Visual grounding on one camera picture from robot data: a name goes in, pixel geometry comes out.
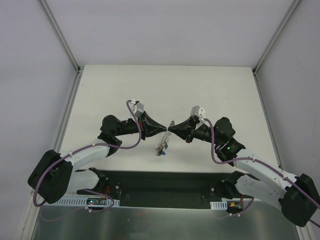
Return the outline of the metal key organizer ring disc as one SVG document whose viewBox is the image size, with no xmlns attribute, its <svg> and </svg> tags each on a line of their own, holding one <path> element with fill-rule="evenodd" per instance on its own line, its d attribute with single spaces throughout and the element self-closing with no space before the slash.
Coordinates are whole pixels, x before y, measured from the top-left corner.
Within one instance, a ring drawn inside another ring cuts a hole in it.
<svg viewBox="0 0 320 240">
<path fill-rule="evenodd" d="M 164 133 L 164 135 L 162 136 L 159 144 L 157 145 L 157 148 L 155 149 L 155 155 L 158 157 L 161 157 L 161 152 L 165 152 L 169 147 L 169 140 L 171 137 L 172 133 L 167 131 Z"/>
</svg>

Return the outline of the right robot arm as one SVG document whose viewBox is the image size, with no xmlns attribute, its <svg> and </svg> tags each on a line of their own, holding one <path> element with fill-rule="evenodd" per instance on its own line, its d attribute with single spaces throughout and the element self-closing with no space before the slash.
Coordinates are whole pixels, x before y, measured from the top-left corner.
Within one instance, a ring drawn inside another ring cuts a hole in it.
<svg viewBox="0 0 320 240">
<path fill-rule="evenodd" d="M 275 208 L 291 223 L 305 227 L 320 208 L 320 195 L 314 181 L 306 174 L 297 176 L 272 167 L 238 142 L 235 130 L 227 117 L 215 124 L 207 118 L 191 116 L 171 126 L 168 131 L 187 143 L 198 139 L 211 143 L 211 157 L 215 164 L 243 170 L 235 180 L 226 180 L 218 194 L 234 198 L 239 194 L 264 201 Z"/>
</svg>

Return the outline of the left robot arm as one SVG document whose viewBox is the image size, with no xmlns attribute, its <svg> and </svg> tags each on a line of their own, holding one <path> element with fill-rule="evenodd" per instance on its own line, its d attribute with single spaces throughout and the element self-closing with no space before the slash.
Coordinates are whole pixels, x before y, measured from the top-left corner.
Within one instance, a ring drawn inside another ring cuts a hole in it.
<svg viewBox="0 0 320 240">
<path fill-rule="evenodd" d="M 139 140 L 165 132 L 167 128 L 153 120 L 146 112 L 137 119 L 119 120 L 107 115 L 102 120 L 100 135 L 89 145 L 70 153 L 58 153 L 53 149 L 44 153 L 29 176 L 28 185 L 46 203 L 53 204 L 65 194 L 105 194 L 107 177 L 94 167 L 83 167 L 113 155 L 121 148 L 118 136 L 139 134 Z"/>
</svg>

